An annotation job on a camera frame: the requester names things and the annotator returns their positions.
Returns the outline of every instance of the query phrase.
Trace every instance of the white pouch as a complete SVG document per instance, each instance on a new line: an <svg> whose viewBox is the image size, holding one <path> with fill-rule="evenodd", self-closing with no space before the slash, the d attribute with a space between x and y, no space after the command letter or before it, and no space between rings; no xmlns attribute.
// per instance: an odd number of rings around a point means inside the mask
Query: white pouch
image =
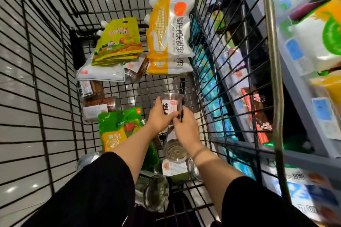
<svg viewBox="0 0 341 227"><path fill-rule="evenodd" d="M147 67L147 74L150 75L176 75L192 71L193 68L188 58L150 60Z"/></svg>
<svg viewBox="0 0 341 227"><path fill-rule="evenodd" d="M98 80L123 83L126 80L125 68L122 64L110 67L92 66L93 53L77 71L78 80Z"/></svg>
<svg viewBox="0 0 341 227"><path fill-rule="evenodd" d="M149 17L147 30L148 58L193 57L188 45L191 21L189 13L195 0L159 0Z"/></svg>

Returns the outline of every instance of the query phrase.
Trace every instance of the black shirt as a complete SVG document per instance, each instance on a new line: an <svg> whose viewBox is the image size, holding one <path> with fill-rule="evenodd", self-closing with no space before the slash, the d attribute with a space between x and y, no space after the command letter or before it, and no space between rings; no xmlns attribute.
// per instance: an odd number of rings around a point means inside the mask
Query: black shirt
<svg viewBox="0 0 341 227"><path fill-rule="evenodd" d="M134 205L130 169L121 157L108 152L85 166L22 226L122 226L133 214ZM142 226L140 215L135 218L139 219L131 221L133 225ZM297 208L249 177L239 177L228 186L221 220L222 226L316 226ZM178 226L188 226L179 221Z"/></svg>

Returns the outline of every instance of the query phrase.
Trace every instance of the yellow package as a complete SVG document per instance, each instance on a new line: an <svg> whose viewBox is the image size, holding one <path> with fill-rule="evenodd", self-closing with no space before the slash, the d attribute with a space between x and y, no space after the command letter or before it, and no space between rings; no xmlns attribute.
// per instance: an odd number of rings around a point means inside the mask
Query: yellow package
<svg viewBox="0 0 341 227"><path fill-rule="evenodd" d="M318 96L329 96L337 112L341 115L341 70L310 79L310 82L313 84Z"/></svg>
<svg viewBox="0 0 341 227"><path fill-rule="evenodd" d="M148 55L152 60L193 57L188 45L189 13L195 0L159 0L149 18Z"/></svg>
<svg viewBox="0 0 341 227"><path fill-rule="evenodd" d="M135 17L112 20L98 40L93 63L109 57L143 52L139 27Z"/></svg>
<svg viewBox="0 0 341 227"><path fill-rule="evenodd" d="M149 75L176 75L192 71L193 68L188 58L150 60L147 67Z"/></svg>

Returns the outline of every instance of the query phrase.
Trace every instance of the white tile floor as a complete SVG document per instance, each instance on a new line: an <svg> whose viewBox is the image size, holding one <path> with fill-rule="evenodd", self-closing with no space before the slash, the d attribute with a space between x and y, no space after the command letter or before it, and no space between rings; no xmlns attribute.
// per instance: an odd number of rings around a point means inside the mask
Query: white tile floor
<svg viewBox="0 0 341 227"><path fill-rule="evenodd" d="M50 21L52 28L60 35L58 17L49 4L45 0L32 1ZM59 0L51 1L54 7L60 11L65 22L74 26L74 22L67 15L61 2ZM74 1L76 8L83 10L79 0ZM148 1L122 0L121 3L119 0L99 0L98 2L96 0L85 0L89 9L96 12L107 11L107 9L141 9L145 7L149 9L136 10L131 13L104 13L98 14L98 16L91 14L89 17L82 15L82 18L75 18L75 21L78 24L83 24L82 19L86 24L91 22L99 23L100 20L109 21L111 18L116 19L124 16L135 16L142 20L146 13L151 12ZM0 163L0 183L3 183L0 185L0 227L15 224L37 209L51 196L44 147L41 142L42 133L37 113L35 84L32 80L32 69L20 2L21 0L0 0L0 161L2 162ZM69 78L71 86L77 152L79 156L85 154L80 124L82 119L79 117L76 81L71 65L72 57L67 51L66 67L62 42L53 34L51 27L45 23L33 4L29 0L24 0L24 2L33 64L36 71L36 84L41 102L42 120L45 127L45 139L48 141L48 158L52 167L52 179L55 181L53 185L57 191L73 177L76 164L76 151L70 151L75 149L75 145L66 77ZM64 37L67 36L64 41L68 45L70 44L69 35L66 27L64 25L62 27ZM133 91L130 90L132 85L127 85L128 96L136 95L134 100L132 100L133 97L130 97L129 102L134 102L136 106L145 105L150 107L149 102L147 102L148 104L143 103L143 96L141 95L174 89L173 83L166 82L164 79L156 80L155 85L163 86L153 88L145 83L144 89ZM104 87L106 87L106 92L110 92L111 89L113 95L118 94L118 91L122 91L114 83L111 88L109 83L105 83ZM89 147L97 146L97 150L101 149L99 147L101 142L98 134L98 124L93 126L84 125L83 127L85 144L88 148L87 152L95 151L95 148ZM191 193L194 197L194 202L189 197L192 205L203 205L204 202L197 190L191 189ZM207 192L201 190L201 193L204 194L206 203L210 203ZM216 217L214 208L211 207L210 209ZM213 219L211 213L207 209L201 210L200 213L205 225L208 226Z"/></svg>

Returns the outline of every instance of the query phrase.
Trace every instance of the metal wire basket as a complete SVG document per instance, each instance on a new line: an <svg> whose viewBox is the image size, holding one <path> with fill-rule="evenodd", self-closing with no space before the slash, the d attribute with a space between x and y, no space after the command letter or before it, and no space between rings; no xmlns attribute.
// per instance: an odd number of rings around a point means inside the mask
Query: metal wire basket
<svg viewBox="0 0 341 227"><path fill-rule="evenodd" d="M254 9L262 3L266 16L256 18ZM191 41L205 46L214 66L211 79L216 80L222 101L216 109L219 119L210 115L209 101L203 94L205 83L198 77L198 70L186 78L144 75L139 83L103 82L103 87L106 96L120 98L123 109L143 107L143 118L148 118L155 98L161 93L183 94L184 104L198 119L201 139L207 147L228 163L250 167L259 183L264 183L264 174L278 175L283 197L290 200L282 152L281 71L270 4L271 0L254 0L251 5L246 0L196 0L192 22L195 18L202 34L193 36ZM0 189L5 194L0 216L4 217L4 226L16 226L74 176L76 161L82 155L101 150L98 124L82 119L74 69L82 59L80 49L86 57L94 50L95 32L101 28L101 20L134 16L147 51L148 26L143 18L152 9L148 0L3 0L0 8L3 151ZM233 28L235 35L240 35L238 48L243 59L235 67L228 63L234 53L228 54L228 59L224 57L229 43L223 38L227 30L213 29L217 20L213 12L219 9L224 14L226 29ZM240 80L248 81L249 91L244 94L234 92L238 83L229 82L240 65L247 70ZM263 75L261 84L255 85L254 77L259 75ZM270 93L271 99L264 108L254 109L254 94L263 92ZM245 112L239 105L247 97L252 109ZM224 116L224 107L228 117ZM257 129L255 115L261 111L273 119L272 130ZM226 118L232 121L234 130L226 130ZM223 122L222 131L214 128L219 121ZM268 132L273 134L275 152L259 148L258 134ZM162 142L165 134L160 134ZM232 157L232 152L245 160ZM158 153L162 159L162 150ZM277 175L261 168L261 153L276 157ZM196 181L171 186L164 213L150 213L137 207L136 214L141 214L146 224L170 222L177 226L208 226L217 218L204 185Z"/></svg>

